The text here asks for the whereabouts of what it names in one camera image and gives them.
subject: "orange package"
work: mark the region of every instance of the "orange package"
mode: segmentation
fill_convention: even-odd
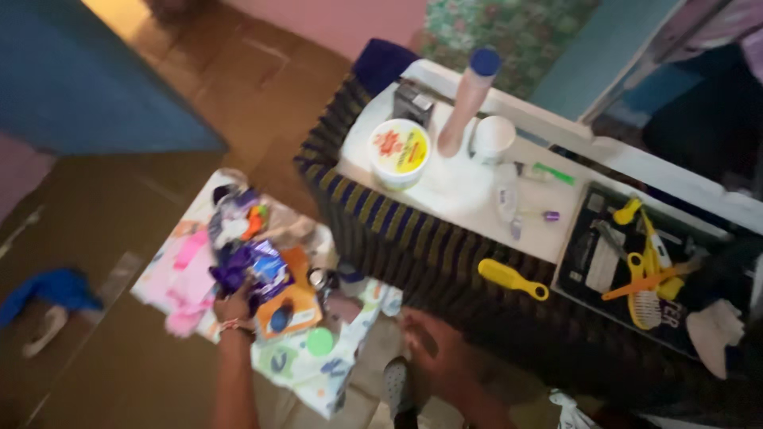
[[[307,282],[307,270],[310,268],[310,263],[304,250],[301,246],[296,246],[283,250],[280,254],[294,276],[294,284],[257,308],[254,321],[257,327],[257,337],[263,340],[293,334],[314,326],[323,319],[323,312],[315,295],[315,289]],[[274,313],[284,306],[293,308],[291,321],[283,331],[275,332],[270,322]]]

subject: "pink baby clothes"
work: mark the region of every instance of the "pink baby clothes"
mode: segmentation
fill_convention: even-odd
[[[160,257],[151,275],[150,299],[170,307],[166,330],[188,337],[214,299],[210,291],[214,279],[209,266],[214,264],[206,231],[172,242]]]

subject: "purple plastic bag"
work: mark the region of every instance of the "purple plastic bag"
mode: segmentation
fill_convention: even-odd
[[[254,282],[250,293],[252,314],[260,304],[294,284],[286,262],[268,240],[242,243],[220,266],[210,267],[209,272],[223,296],[234,293],[244,282]]]

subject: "blue door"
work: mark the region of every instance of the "blue door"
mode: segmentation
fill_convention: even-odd
[[[59,155],[224,149],[79,0],[0,1],[0,131]]]

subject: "yellow label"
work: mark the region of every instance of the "yellow label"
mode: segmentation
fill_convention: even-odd
[[[427,157],[427,141],[417,128],[408,133],[408,139],[403,145],[403,150],[398,157],[398,163],[394,167],[396,173],[410,173],[414,171],[424,158]]]

